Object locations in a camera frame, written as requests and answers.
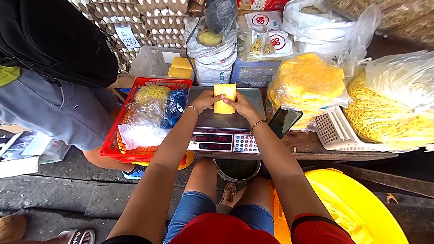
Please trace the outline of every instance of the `woman's arm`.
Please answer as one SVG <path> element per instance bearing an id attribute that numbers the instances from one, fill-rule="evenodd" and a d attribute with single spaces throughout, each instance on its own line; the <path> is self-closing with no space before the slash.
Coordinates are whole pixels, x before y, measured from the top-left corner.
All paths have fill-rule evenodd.
<path id="1" fill-rule="evenodd" d="M 223 101 L 233 106 L 238 113 L 247 118 L 250 125 L 263 120 L 252 104 L 237 92 L 237 102 L 229 99 Z M 261 158 L 273 178 L 288 226 L 299 214 L 316 214 L 333 220 L 318 198 L 300 168 L 297 160 L 288 148 L 277 138 L 265 122 L 253 130 Z"/>
<path id="2" fill-rule="evenodd" d="M 213 97 L 204 91 L 191 105 L 201 113 L 224 95 Z M 158 147 L 124 212 L 107 238 L 137 235 L 152 243 L 160 243 L 170 206 L 175 174 L 191 139 L 198 112 L 188 108 Z"/>

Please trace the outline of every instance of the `scale keypad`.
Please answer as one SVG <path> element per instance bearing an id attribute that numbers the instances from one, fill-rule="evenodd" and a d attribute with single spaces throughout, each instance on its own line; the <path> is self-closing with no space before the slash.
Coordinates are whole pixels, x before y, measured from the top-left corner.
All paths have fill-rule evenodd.
<path id="1" fill-rule="evenodd" d="M 259 154 L 255 137 L 253 135 L 235 134 L 233 139 L 233 152 Z"/>

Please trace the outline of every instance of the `smartphone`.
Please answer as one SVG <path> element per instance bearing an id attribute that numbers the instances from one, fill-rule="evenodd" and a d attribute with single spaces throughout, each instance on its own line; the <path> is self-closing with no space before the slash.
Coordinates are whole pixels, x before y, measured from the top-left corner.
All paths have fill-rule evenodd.
<path id="1" fill-rule="evenodd" d="M 288 132 L 288 130 L 301 118 L 302 111 L 284 110 L 279 108 L 273 118 L 268 123 L 268 126 L 277 135 L 279 139 Z"/>

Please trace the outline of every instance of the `black backpack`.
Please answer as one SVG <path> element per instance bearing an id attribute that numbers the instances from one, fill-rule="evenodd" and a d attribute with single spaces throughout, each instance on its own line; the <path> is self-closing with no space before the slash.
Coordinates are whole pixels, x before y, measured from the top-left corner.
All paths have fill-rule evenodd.
<path id="1" fill-rule="evenodd" d="M 67 0 L 0 0 L 0 65 L 20 66 L 60 86 L 116 81 L 110 39 Z"/>

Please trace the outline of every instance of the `flip-flop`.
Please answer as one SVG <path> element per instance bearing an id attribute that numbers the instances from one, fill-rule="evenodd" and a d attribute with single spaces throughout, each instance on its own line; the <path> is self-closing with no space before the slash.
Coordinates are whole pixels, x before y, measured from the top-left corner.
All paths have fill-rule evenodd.
<path id="1" fill-rule="evenodd" d="M 232 200 L 233 200 L 233 197 L 234 197 L 235 194 L 237 193 L 237 189 L 235 189 L 235 191 L 233 191 L 233 192 L 230 192 L 230 189 L 232 189 L 232 187 L 234 187 L 234 186 L 235 186 L 235 183 L 233 183 L 233 182 L 228 182 L 228 183 L 224 186 L 223 196 L 221 197 L 219 204 L 222 204 L 222 202 L 223 202 L 223 200 L 224 200 L 224 197 L 225 197 L 227 194 L 231 194 L 231 195 L 232 195 Z"/>
<path id="2" fill-rule="evenodd" d="M 65 231 L 62 231 L 59 234 L 59 236 L 67 234 L 71 231 L 72 231 L 72 235 L 69 238 L 69 241 L 67 242 L 67 244 L 82 244 L 84 236 L 86 234 L 90 235 L 90 239 L 88 240 L 88 244 L 94 244 L 95 243 L 95 232 L 93 231 L 93 229 L 88 229 L 88 228 L 65 230 Z"/>

